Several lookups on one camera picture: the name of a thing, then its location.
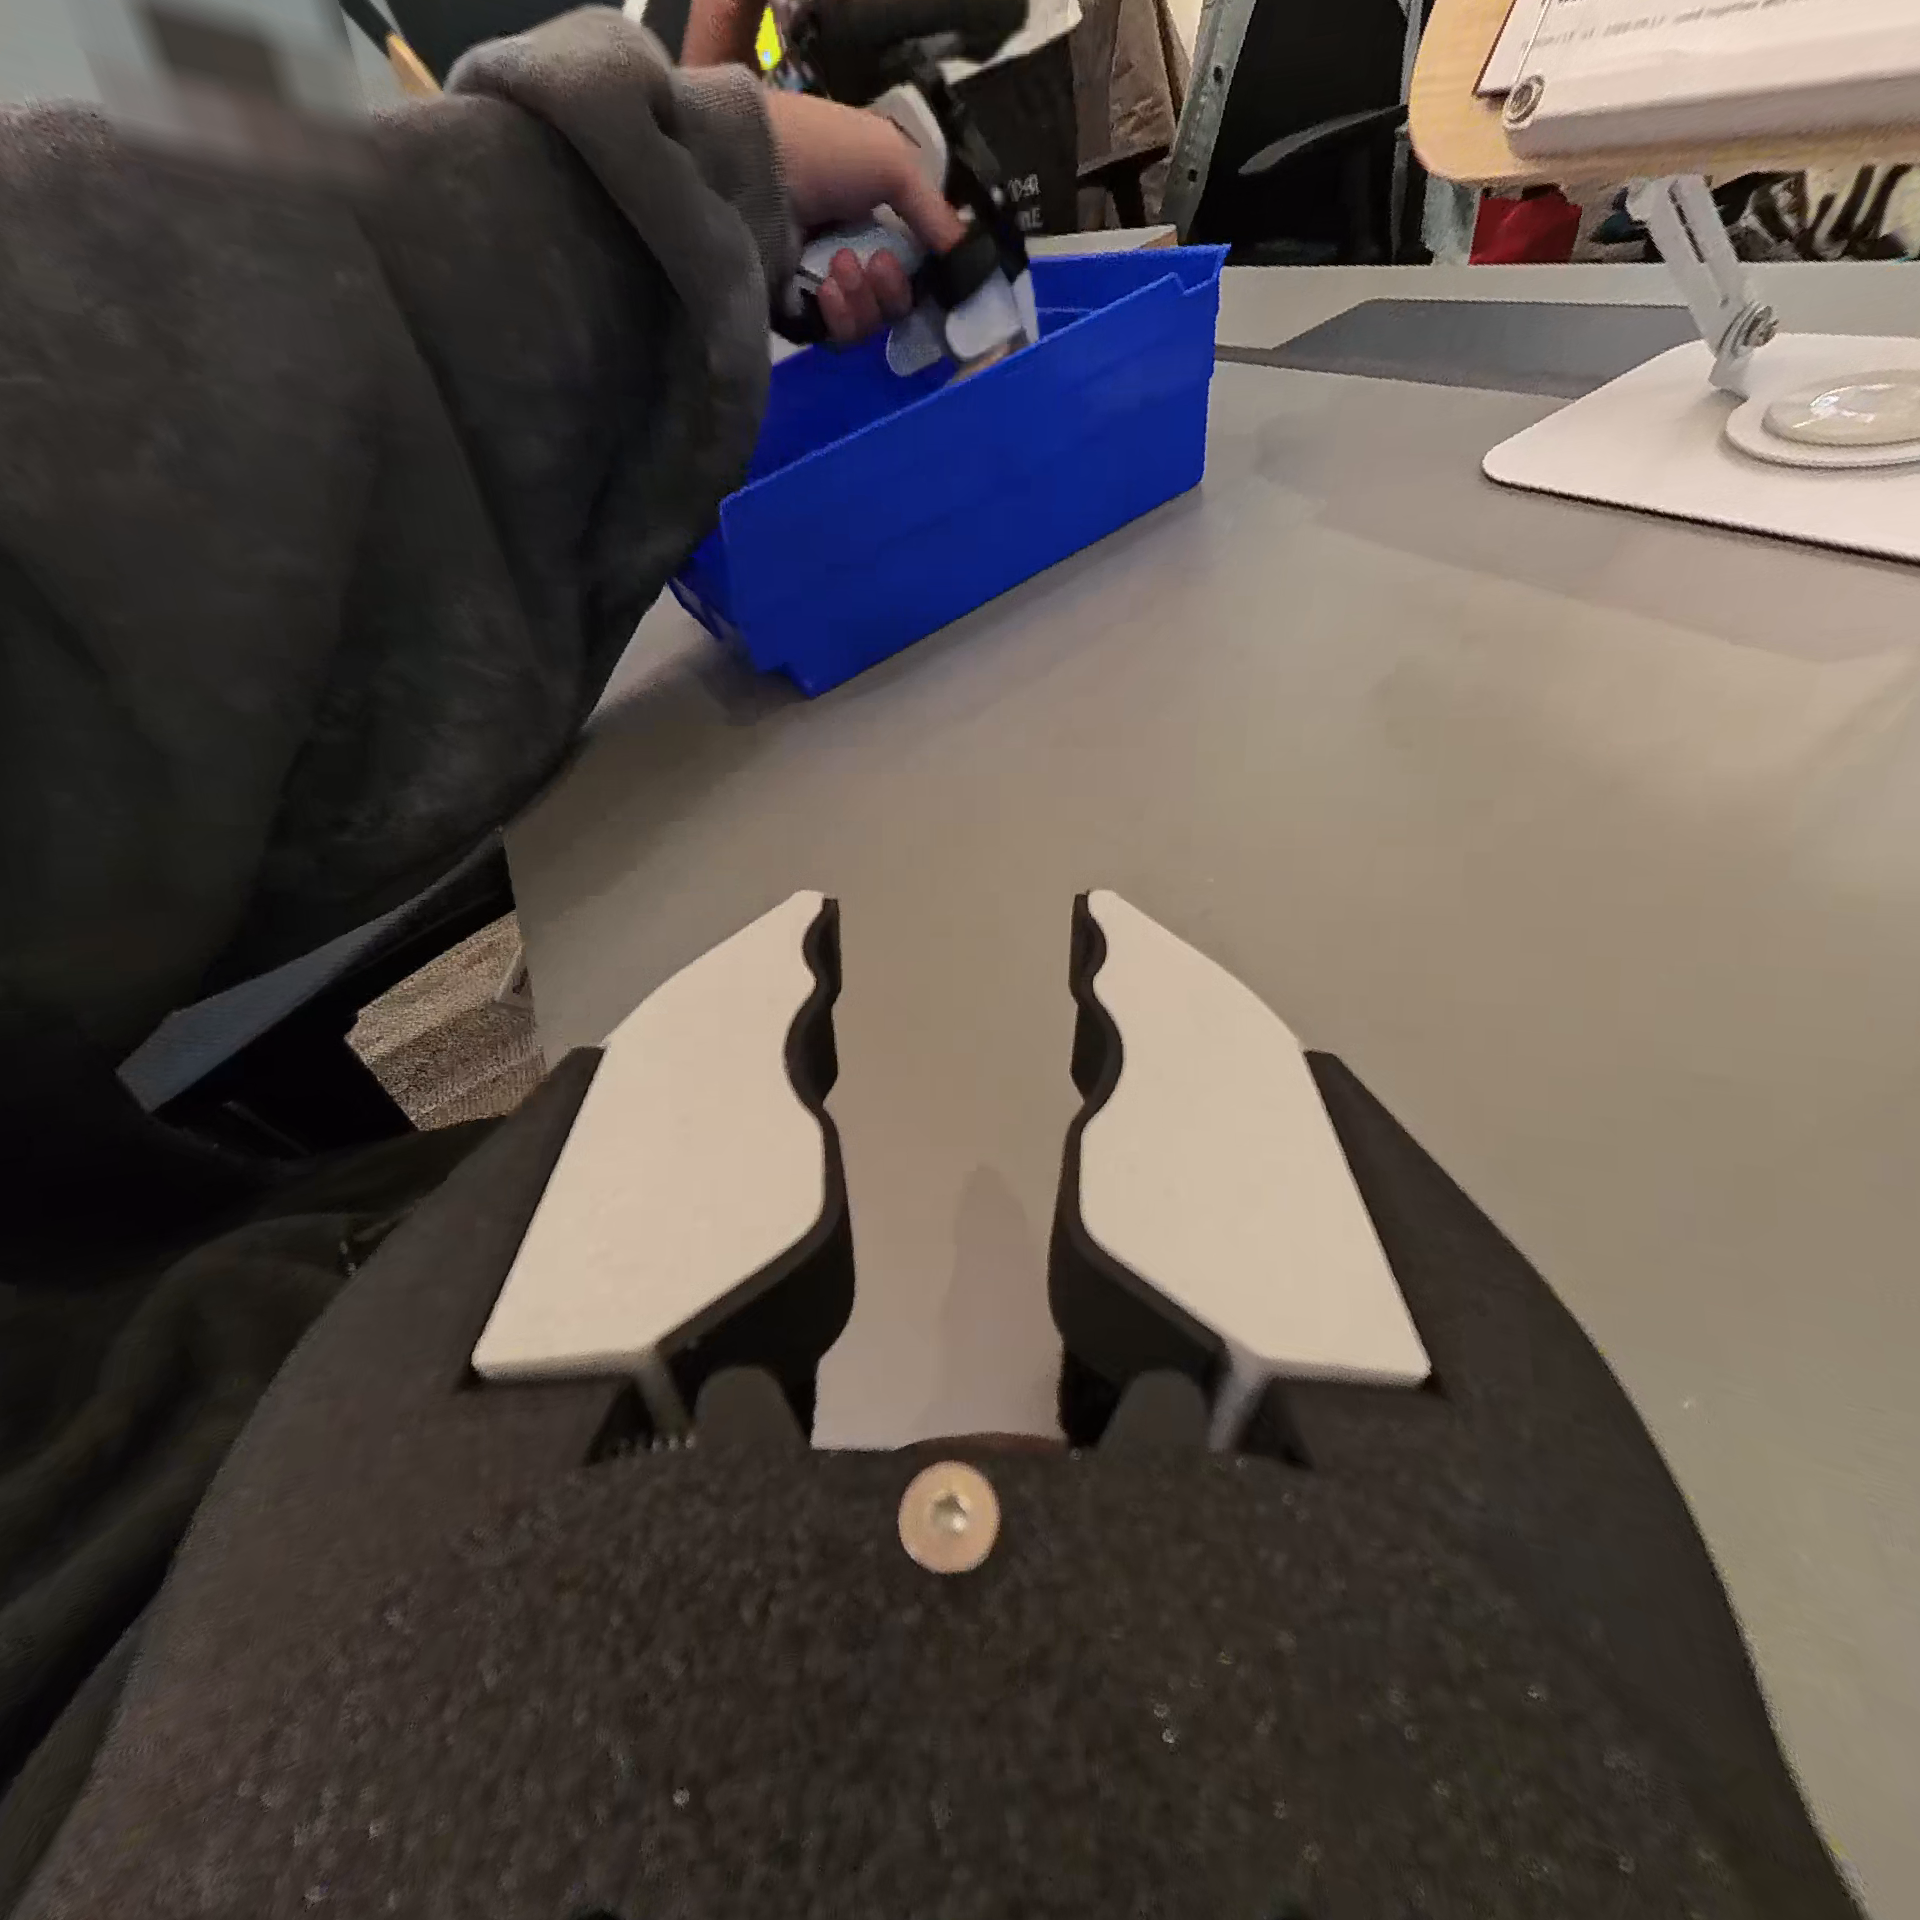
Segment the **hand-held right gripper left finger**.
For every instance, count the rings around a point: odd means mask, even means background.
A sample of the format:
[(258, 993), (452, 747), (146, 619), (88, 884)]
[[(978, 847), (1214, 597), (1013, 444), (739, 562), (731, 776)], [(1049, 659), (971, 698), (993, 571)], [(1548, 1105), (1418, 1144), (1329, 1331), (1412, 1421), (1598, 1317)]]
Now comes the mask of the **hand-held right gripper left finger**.
[(596, 1050), (469, 1351), (487, 1386), (613, 1381), (664, 1445), (725, 1412), (816, 1442), (858, 1276), (838, 1080), (839, 903), (800, 890)]

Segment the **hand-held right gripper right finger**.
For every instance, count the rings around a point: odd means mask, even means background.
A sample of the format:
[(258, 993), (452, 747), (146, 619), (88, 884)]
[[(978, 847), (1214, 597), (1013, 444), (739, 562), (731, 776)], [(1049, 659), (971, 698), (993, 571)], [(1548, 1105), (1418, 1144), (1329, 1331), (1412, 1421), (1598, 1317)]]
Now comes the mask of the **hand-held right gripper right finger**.
[(1237, 1450), (1286, 1381), (1432, 1388), (1295, 1029), (1106, 888), (1074, 899), (1069, 997), (1078, 1109), (1047, 1267), (1069, 1449), (1096, 1449), (1152, 1377), (1197, 1404), (1214, 1450)]

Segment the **blue plastic bin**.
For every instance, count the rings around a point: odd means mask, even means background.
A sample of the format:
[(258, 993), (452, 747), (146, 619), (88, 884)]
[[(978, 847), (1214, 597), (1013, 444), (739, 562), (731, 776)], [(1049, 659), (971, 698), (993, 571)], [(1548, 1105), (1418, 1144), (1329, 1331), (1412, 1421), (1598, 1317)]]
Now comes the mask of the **blue plastic bin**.
[(1227, 259), (1043, 257), (1042, 341), (970, 377), (793, 351), (674, 598), (816, 698), (1196, 490)]

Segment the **grey desk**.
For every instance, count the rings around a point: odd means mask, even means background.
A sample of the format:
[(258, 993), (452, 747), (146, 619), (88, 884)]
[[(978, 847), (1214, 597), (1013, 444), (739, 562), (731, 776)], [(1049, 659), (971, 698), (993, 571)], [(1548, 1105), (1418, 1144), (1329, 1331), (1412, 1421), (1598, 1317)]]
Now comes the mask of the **grey desk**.
[(1655, 284), (1231, 270), (1201, 493), (817, 701), (665, 597), (506, 855), (549, 1053), (842, 903), (844, 1449), (1053, 1423), (1070, 899), (1235, 971), (1611, 1357), (1915, 1916), (1915, 571), (1505, 493), (1551, 397), (1273, 360)]

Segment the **person's left hand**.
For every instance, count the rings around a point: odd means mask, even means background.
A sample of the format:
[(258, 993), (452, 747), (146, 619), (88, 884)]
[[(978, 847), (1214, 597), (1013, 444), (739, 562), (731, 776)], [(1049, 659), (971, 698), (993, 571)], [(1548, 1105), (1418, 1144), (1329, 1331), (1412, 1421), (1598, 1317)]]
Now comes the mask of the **person's left hand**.
[[(919, 150), (875, 112), (769, 89), (764, 95), (790, 206), (805, 233), (867, 227), (878, 206), (894, 211), (919, 249), (944, 257), (970, 225), (919, 166)], [(817, 308), (834, 345), (859, 343), (911, 314), (909, 270), (894, 257), (833, 254)]]

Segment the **tan jacket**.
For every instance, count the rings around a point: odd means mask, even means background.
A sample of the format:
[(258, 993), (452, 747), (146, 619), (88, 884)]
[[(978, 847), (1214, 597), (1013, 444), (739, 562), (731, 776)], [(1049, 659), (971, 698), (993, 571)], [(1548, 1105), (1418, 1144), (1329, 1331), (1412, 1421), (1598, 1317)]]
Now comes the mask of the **tan jacket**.
[(1191, 28), (1171, 2), (1082, 2), (1070, 40), (1078, 230), (1162, 218), (1191, 80)]

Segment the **black office chair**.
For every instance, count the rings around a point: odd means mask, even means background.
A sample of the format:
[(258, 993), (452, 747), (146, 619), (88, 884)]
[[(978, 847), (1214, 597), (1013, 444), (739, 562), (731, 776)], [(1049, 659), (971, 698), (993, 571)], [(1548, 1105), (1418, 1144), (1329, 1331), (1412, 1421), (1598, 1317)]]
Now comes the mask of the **black office chair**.
[(418, 899), (277, 971), (169, 1014), (117, 1069), (140, 1109), (246, 1156), (403, 1141), (413, 1120), (351, 1048), (387, 990), (515, 906), (498, 838)]
[(1409, 6), (1260, 2), (1186, 242), (1239, 267), (1386, 267), (1406, 205)]

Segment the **red bag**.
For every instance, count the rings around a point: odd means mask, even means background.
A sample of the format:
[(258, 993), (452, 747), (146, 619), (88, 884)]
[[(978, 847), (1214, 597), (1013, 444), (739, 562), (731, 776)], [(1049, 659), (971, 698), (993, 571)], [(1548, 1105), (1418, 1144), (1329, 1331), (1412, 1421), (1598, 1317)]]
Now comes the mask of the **red bag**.
[(1566, 267), (1572, 261), (1583, 206), (1556, 187), (1517, 193), (1483, 191), (1468, 249), (1470, 267)]

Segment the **grey hooded sweatshirt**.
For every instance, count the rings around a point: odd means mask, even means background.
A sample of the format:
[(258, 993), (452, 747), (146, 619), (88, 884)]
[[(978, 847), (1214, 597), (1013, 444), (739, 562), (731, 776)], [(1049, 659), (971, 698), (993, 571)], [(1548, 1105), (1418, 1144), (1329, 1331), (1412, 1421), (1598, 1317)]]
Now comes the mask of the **grey hooded sweatshirt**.
[(6, 1772), (140, 1617), (253, 1407), (344, 1284), (498, 1120), (273, 1168), (141, 1223), (6, 1238)]

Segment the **white document stand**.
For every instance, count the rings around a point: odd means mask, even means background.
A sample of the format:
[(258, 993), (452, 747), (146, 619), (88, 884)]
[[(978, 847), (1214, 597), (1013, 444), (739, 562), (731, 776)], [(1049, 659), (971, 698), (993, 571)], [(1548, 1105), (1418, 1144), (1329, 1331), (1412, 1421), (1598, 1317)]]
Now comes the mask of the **white document stand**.
[(1409, 89), (1434, 177), (1481, 189), (1623, 184), (1699, 345), (1673, 347), (1483, 457), (1521, 493), (1915, 565), (1915, 338), (1778, 323), (1712, 179), (1912, 165), (1906, 83), (1619, 95), (1475, 83), (1511, 6), (1437, 6)]

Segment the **printed instruction sheet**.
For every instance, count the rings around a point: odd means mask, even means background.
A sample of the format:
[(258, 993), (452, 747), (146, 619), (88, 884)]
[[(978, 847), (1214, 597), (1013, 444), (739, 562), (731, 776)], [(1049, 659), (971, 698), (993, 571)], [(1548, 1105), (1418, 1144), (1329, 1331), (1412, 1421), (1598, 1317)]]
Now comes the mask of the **printed instruction sheet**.
[(1511, 6), (1475, 95), (1540, 80), (1715, 98), (1906, 83), (1915, 64), (1915, 2), (1545, 2)]

